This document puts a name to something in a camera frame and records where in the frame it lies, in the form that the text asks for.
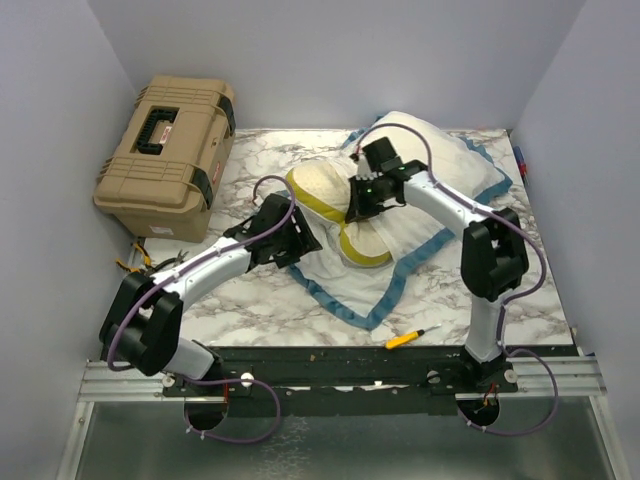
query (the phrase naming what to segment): white marble countertop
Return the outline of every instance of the white marble countertop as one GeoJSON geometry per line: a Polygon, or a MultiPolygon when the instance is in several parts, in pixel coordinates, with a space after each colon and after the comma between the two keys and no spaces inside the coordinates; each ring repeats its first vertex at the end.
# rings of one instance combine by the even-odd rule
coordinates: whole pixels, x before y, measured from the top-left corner
{"type": "MultiPolygon", "coordinates": [[[[253,211],[254,183],[266,174],[284,175],[304,160],[335,155],[349,130],[239,130],[214,202],[207,238],[202,244],[147,239],[154,262],[178,250],[189,257],[211,246],[227,228],[253,211]]],[[[509,174],[513,186],[494,206],[517,211],[522,227],[538,243],[540,236],[504,130],[458,131],[485,146],[496,165],[509,174]]],[[[265,192],[282,190],[265,182],[265,192]]],[[[531,267],[523,287],[539,276],[540,264],[528,250],[531,267]]],[[[438,323],[414,345],[463,344],[470,316],[469,292],[460,278],[460,242],[449,242],[408,279],[396,309],[372,332],[352,327],[324,310],[284,270],[258,267],[208,294],[183,315],[181,336],[216,346],[362,346],[380,345],[389,338],[438,323]]],[[[571,344],[553,279],[534,295],[509,306],[507,344],[571,344]]]]}

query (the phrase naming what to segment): white wall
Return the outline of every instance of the white wall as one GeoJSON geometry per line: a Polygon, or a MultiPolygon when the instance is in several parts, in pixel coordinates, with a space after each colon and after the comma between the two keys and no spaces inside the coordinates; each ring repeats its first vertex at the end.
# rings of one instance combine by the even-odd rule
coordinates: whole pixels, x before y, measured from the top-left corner
{"type": "Polygon", "coordinates": [[[54,478],[129,237],[91,202],[134,91],[83,0],[0,2],[0,478],[54,478]]]}
{"type": "Polygon", "coordinates": [[[640,3],[588,0],[514,132],[569,320],[640,478],[640,3]]]}
{"type": "Polygon", "coordinates": [[[136,88],[223,77],[241,127],[512,127],[583,3],[89,0],[136,88]]]}

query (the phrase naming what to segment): screwdriver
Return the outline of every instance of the screwdriver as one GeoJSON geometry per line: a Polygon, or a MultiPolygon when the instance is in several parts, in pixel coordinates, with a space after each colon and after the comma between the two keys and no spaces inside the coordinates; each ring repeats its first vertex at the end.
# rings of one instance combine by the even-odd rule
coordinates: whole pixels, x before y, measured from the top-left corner
{"type": "Polygon", "coordinates": [[[385,343],[384,346],[385,346],[385,348],[387,350],[393,350],[394,348],[399,347],[400,345],[404,345],[405,343],[413,342],[416,338],[420,338],[425,333],[430,332],[431,330],[435,330],[436,328],[440,328],[441,326],[442,326],[442,324],[438,323],[437,325],[434,325],[433,327],[416,330],[414,332],[407,333],[405,335],[401,335],[401,336],[396,337],[396,338],[392,338],[387,343],[385,343]]]}

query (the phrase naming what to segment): robotic arm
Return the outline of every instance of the robotic arm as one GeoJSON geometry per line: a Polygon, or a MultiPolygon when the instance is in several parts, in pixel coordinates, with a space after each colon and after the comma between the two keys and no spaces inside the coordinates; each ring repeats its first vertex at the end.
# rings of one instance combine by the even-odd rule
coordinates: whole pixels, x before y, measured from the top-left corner
{"type": "Polygon", "coordinates": [[[205,378],[216,358],[203,345],[180,337],[182,313],[222,283],[258,265],[275,263],[282,268],[321,248],[297,207],[281,228],[273,230],[286,218],[290,204],[289,199],[271,194],[254,216],[226,230],[200,255],[151,277],[141,273],[125,277],[100,330],[102,343],[113,348],[121,330],[115,352],[143,374],[163,371],[205,378]],[[151,313],[136,311],[122,328],[136,303],[160,285],[163,287],[142,305],[146,312],[152,309],[151,313]]]}
{"type": "MultiPolygon", "coordinates": [[[[444,193],[423,163],[412,160],[403,164],[387,137],[366,145],[362,151],[362,156],[352,155],[358,173],[349,179],[351,199],[346,221],[365,220],[395,206],[411,205],[449,228],[462,240],[461,275],[472,293],[465,348],[478,363],[497,358],[502,349],[496,339],[502,338],[504,328],[499,319],[501,300],[520,285],[529,269],[524,240],[503,223],[478,213],[491,211],[489,207],[451,187],[450,192],[473,208],[444,193]],[[396,203],[388,205],[390,200],[396,203]]],[[[505,208],[493,213],[520,227],[513,210],[505,208]]]]}

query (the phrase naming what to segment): red label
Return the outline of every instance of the red label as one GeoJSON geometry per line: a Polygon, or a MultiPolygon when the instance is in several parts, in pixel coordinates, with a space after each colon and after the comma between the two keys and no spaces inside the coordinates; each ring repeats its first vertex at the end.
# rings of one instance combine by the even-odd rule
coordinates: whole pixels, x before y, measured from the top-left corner
{"type": "Polygon", "coordinates": [[[218,173],[220,172],[220,162],[216,164],[216,171],[213,172],[213,178],[211,179],[212,184],[216,184],[216,180],[218,179],[218,173]]]}

